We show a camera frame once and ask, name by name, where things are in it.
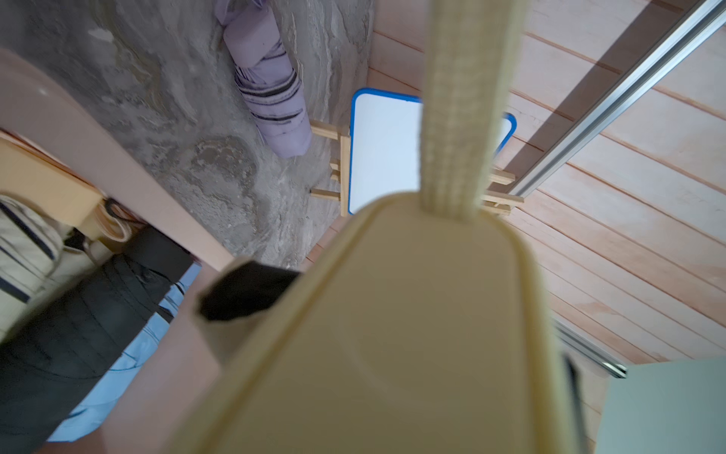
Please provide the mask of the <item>beige umbrella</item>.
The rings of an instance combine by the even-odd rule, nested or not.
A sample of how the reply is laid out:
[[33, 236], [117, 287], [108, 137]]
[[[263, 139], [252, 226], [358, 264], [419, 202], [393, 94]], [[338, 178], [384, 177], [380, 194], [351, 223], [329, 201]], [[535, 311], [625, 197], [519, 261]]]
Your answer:
[[295, 274], [249, 258], [193, 318], [221, 373], [169, 453], [584, 453], [540, 268], [482, 207], [524, 1], [431, 5], [421, 186]]
[[129, 241], [143, 222], [126, 211], [119, 202], [108, 199], [100, 202], [92, 213], [94, 225], [102, 238], [113, 242]]
[[1, 141], [1, 337], [108, 260], [99, 243], [64, 244], [103, 201], [94, 187]]

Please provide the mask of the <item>black umbrella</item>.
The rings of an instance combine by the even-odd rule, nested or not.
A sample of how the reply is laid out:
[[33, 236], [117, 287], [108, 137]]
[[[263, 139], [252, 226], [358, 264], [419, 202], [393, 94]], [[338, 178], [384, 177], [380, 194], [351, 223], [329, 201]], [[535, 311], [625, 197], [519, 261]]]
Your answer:
[[1, 345], [1, 450], [38, 449], [142, 331], [194, 257], [149, 226]]

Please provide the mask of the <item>blue umbrella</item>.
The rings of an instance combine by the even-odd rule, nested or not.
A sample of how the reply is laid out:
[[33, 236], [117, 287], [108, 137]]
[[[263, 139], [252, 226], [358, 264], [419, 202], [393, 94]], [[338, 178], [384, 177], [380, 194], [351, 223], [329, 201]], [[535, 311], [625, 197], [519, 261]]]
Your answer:
[[193, 263], [180, 280], [172, 285], [149, 321], [127, 345], [118, 360], [49, 436], [49, 443], [76, 442], [103, 424], [134, 378], [157, 351], [171, 323], [179, 314], [187, 291], [201, 270], [200, 263]]

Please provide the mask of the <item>pink plastic storage box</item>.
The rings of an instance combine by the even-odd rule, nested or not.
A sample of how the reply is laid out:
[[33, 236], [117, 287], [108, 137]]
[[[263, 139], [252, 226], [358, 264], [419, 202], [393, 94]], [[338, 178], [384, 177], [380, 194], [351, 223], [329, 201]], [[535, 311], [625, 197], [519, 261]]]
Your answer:
[[219, 365], [192, 321], [198, 293], [233, 257], [51, 77], [9, 49], [1, 51], [1, 126], [39, 146], [124, 204], [202, 261], [156, 353], [104, 424], [43, 453], [161, 453]]

